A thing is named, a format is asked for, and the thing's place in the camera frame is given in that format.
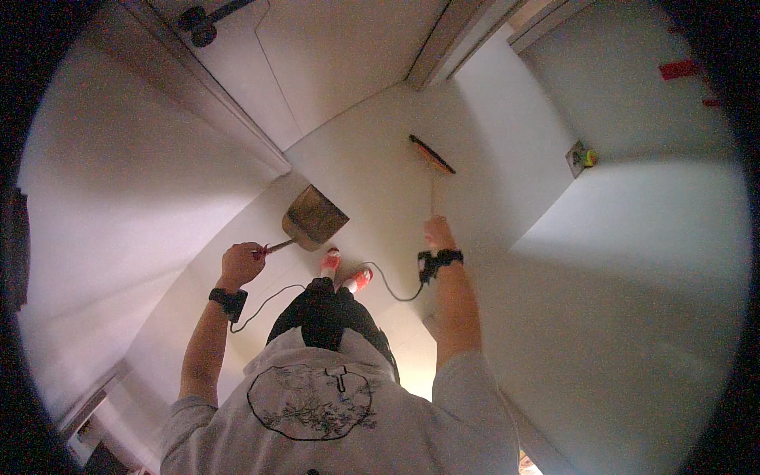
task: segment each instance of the wrist strap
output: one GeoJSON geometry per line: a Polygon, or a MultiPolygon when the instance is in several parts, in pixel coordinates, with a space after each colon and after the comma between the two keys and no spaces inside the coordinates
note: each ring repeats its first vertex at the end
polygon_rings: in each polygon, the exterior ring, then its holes
{"type": "Polygon", "coordinates": [[[460,250],[441,249],[433,257],[432,252],[422,251],[417,254],[417,264],[420,270],[420,283],[430,283],[432,277],[438,276],[438,269],[442,265],[450,265],[453,261],[464,264],[464,255],[460,250]]]}
{"type": "Polygon", "coordinates": [[[227,319],[232,323],[237,323],[240,320],[240,314],[242,313],[242,307],[245,305],[245,300],[248,298],[248,292],[244,290],[238,290],[235,293],[227,293],[224,289],[213,289],[208,294],[208,299],[222,304],[222,312],[227,314],[227,319]]]}

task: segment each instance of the red shoe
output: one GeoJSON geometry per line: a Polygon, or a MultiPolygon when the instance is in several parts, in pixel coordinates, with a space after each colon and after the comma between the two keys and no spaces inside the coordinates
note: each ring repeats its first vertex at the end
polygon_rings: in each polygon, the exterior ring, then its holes
{"type": "Polygon", "coordinates": [[[351,293],[357,293],[364,287],[367,287],[369,281],[372,280],[372,269],[363,268],[356,271],[351,277],[348,277],[340,285],[346,287],[351,293]]]}
{"type": "Polygon", "coordinates": [[[340,251],[337,248],[330,248],[322,260],[319,262],[319,277],[330,277],[335,279],[337,266],[340,264],[340,251]]]}

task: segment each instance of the dustpan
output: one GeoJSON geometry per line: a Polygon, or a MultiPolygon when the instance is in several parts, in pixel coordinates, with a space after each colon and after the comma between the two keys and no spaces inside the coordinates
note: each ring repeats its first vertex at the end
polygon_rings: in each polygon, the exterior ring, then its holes
{"type": "Polygon", "coordinates": [[[283,231],[290,240],[267,249],[271,254],[294,242],[303,249],[314,252],[321,248],[340,230],[349,217],[332,201],[328,200],[314,185],[309,185],[290,205],[283,216],[283,231]]]}

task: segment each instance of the man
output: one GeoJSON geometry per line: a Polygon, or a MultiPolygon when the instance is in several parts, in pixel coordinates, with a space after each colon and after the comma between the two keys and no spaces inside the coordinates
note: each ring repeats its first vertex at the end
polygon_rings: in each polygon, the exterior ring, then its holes
{"type": "MultiPolygon", "coordinates": [[[[517,435],[480,354],[480,318],[461,253],[444,217],[425,231],[443,256],[432,403],[397,383],[385,336],[353,299],[372,274],[362,270],[333,293],[340,255],[331,249],[320,277],[278,318],[221,407],[228,318],[223,303],[207,304],[164,428],[161,472],[517,473],[517,435]]],[[[258,244],[234,245],[212,295],[236,295],[264,261],[258,244]]]]}

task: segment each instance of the black cable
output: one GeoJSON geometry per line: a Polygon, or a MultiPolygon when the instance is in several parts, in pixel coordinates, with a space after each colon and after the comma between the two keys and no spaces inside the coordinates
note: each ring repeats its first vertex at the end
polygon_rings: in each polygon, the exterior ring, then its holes
{"type": "Polygon", "coordinates": [[[237,330],[233,330],[233,323],[232,323],[232,322],[230,322],[230,333],[238,333],[239,331],[242,331],[242,329],[243,329],[243,328],[245,328],[245,326],[248,324],[248,322],[249,322],[249,321],[251,321],[251,320],[253,320],[253,318],[254,318],[256,315],[258,315],[258,313],[261,311],[261,309],[263,309],[263,308],[264,308],[264,306],[265,306],[265,305],[267,305],[267,302],[269,302],[269,301],[270,301],[270,300],[272,300],[274,297],[276,297],[276,296],[280,295],[282,292],[284,292],[285,290],[288,290],[288,289],[289,289],[289,288],[291,288],[291,287],[301,287],[302,289],[306,290],[306,287],[304,287],[304,286],[303,286],[303,285],[301,285],[300,283],[295,283],[295,284],[293,284],[293,285],[289,285],[289,286],[287,286],[287,287],[283,287],[283,288],[280,290],[280,292],[277,292],[277,293],[275,293],[273,296],[271,296],[271,297],[269,297],[268,299],[266,299],[266,300],[264,301],[264,303],[262,303],[262,304],[261,304],[261,306],[260,306],[260,307],[258,307],[258,310],[256,310],[256,313],[255,313],[255,314],[253,314],[253,316],[252,316],[251,318],[249,318],[248,320],[246,320],[246,321],[245,321],[245,322],[242,324],[242,327],[238,328],[237,330]]]}
{"type": "MultiPolygon", "coordinates": [[[[410,298],[410,299],[401,299],[401,298],[399,298],[398,296],[396,296],[396,294],[395,294],[395,293],[393,293],[393,290],[391,290],[391,286],[389,286],[389,285],[388,285],[388,279],[386,279],[386,278],[385,278],[385,273],[382,271],[382,269],[380,268],[380,266],[379,266],[379,265],[375,264],[375,263],[374,263],[374,262],[372,262],[372,261],[367,261],[367,262],[362,262],[361,264],[357,265],[357,266],[356,266],[356,269],[358,270],[358,269],[359,269],[361,266],[363,266],[364,264],[372,264],[372,265],[374,265],[374,266],[377,268],[377,270],[378,270],[378,271],[380,271],[380,276],[382,277],[382,281],[383,281],[383,283],[385,284],[385,288],[386,288],[386,289],[388,289],[388,293],[390,293],[390,294],[391,294],[391,296],[392,296],[394,299],[398,300],[399,302],[411,302],[412,300],[416,299],[416,298],[417,298],[417,297],[420,295],[420,292],[422,292],[422,291],[423,291],[423,286],[424,286],[424,284],[423,284],[423,283],[420,283],[420,288],[419,288],[419,289],[417,289],[417,293],[415,293],[415,294],[414,294],[414,296],[413,296],[412,298],[410,298]]],[[[242,329],[243,329],[243,328],[245,328],[245,326],[248,324],[248,322],[249,322],[249,321],[251,321],[251,320],[253,320],[253,318],[254,318],[256,315],[258,315],[258,313],[261,311],[261,309],[263,309],[263,308],[264,308],[264,306],[265,306],[265,305],[267,305],[267,302],[269,302],[269,301],[270,301],[270,300],[272,300],[274,297],[276,297],[276,296],[280,295],[282,292],[284,292],[285,290],[288,290],[288,289],[289,289],[289,288],[291,288],[291,287],[301,287],[302,289],[306,290],[306,287],[304,287],[304,286],[303,286],[303,285],[301,285],[300,283],[295,283],[295,284],[293,284],[293,285],[289,285],[289,286],[287,286],[287,287],[283,287],[282,289],[280,289],[280,291],[279,291],[279,292],[275,293],[273,296],[271,296],[271,297],[269,297],[268,299],[266,299],[266,300],[264,301],[264,303],[262,303],[262,304],[261,304],[261,306],[260,306],[260,307],[258,307],[258,310],[256,310],[256,313],[255,313],[255,314],[253,314],[253,316],[252,316],[251,318],[249,318],[248,320],[246,320],[246,321],[244,321],[244,322],[243,322],[243,324],[242,324],[242,327],[238,328],[237,330],[233,330],[233,323],[232,323],[232,322],[230,322],[230,333],[238,333],[238,332],[242,331],[242,329]]]]}
{"type": "Polygon", "coordinates": [[[414,294],[414,297],[412,297],[410,299],[401,299],[401,298],[397,297],[395,293],[393,293],[393,290],[391,290],[391,286],[388,285],[388,279],[385,278],[385,273],[382,271],[382,269],[380,268],[379,265],[375,264],[372,261],[367,261],[367,262],[362,262],[361,264],[357,265],[356,267],[359,268],[359,267],[363,266],[364,264],[372,264],[372,265],[374,265],[377,268],[378,271],[380,271],[380,275],[382,276],[382,281],[385,283],[385,288],[388,289],[388,293],[390,293],[391,296],[394,299],[398,300],[399,302],[411,302],[412,300],[416,299],[420,295],[420,292],[423,291],[423,286],[425,284],[422,283],[422,282],[420,282],[420,288],[417,289],[417,293],[414,294]]]}

